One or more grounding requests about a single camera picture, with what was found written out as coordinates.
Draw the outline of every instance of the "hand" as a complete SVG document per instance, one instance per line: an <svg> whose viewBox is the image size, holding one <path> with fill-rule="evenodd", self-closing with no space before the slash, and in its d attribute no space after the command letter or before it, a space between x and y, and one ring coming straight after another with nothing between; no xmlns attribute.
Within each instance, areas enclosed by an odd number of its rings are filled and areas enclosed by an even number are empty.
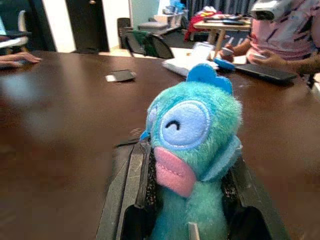
<svg viewBox="0 0 320 240"><path fill-rule="evenodd" d="M230 49L233 52L235 52L235 49L231 44L227 44L224 47L227 48L227 49ZM229 61L231 63L234 61L234 54L233 55L229 55L229 56L225 56L222 50L219 51L219 54L220 54L221 58L224 59L224 60L227 60L227 61Z"/></svg>
<svg viewBox="0 0 320 240"><path fill-rule="evenodd" d="M292 72L292 69L289 68L287 61L281 58L278 54L268 50L260 51L259 53L263 56L266 56L267 59L253 58L251 60L253 63L270 68L281 69L287 72Z"/></svg>
<svg viewBox="0 0 320 240"><path fill-rule="evenodd" d="M0 67L12 67L12 68L20 68L23 65L17 61L27 60L30 63L36 64L39 63L42 59L28 52L19 52L17 54L10 54L0 56Z"/></svg>

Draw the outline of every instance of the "doorway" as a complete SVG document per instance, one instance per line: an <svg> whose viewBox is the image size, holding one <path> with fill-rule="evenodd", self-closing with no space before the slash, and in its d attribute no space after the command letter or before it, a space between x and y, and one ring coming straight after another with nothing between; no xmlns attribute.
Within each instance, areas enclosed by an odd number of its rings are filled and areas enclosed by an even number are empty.
<svg viewBox="0 0 320 240"><path fill-rule="evenodd" d="M65 0L77 52L109 52L102 0Z"/></svg>

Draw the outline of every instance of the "blue item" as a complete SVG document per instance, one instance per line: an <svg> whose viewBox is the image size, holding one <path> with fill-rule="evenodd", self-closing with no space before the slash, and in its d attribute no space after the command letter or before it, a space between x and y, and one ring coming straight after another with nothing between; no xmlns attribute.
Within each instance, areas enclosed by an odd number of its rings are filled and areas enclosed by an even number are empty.
<svg viewBox="0 0 320 240"><path fill-rule="evenodd" d="M221 69L227 69L227 70L231 70L231 71L236 69L235 65L233 65L231 62L229 62L227 60L215 58L213 61L216 64L218 64L219 68L221 68Z"/></svg>
<svg viewBox="0 0 320 240"><path fill-rule="evenodd" d="M200 239L227 239L221 178L241 150L241 111L231 82L208 64L195 66L186 82L152 102L141 138L151 137L163 206L151 240L188 240L189 222L197 224Z"/></svg>

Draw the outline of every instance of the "conference table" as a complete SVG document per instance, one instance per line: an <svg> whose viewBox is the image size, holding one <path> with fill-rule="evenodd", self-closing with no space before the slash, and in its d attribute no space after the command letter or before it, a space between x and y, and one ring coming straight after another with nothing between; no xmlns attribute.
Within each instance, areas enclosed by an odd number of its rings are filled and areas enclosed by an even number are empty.
<svg viewBox="0 0 320 240"><path fill-rule="evenodd" d="M35 51L0 71L0 239L93 240L113 147L136 137L162 90L184 80L160 59ZM130 69L135 81L107 82ZM243 105L238 136L293 240L320 239L320 102L301 80L224 74Z"/></svg>

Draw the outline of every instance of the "pink shirt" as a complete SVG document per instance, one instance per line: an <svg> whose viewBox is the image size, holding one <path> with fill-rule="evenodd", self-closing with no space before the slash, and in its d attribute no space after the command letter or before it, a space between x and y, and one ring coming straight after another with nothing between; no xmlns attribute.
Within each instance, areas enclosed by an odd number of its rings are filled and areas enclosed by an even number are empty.
<svg viewBox="0 0 320 240"><path fill-rule="evenodd" d="M285 60L306 59L320 48L320 0L293 0L290 12L277 21L253 20L252 54L270 50Z"/></svg>

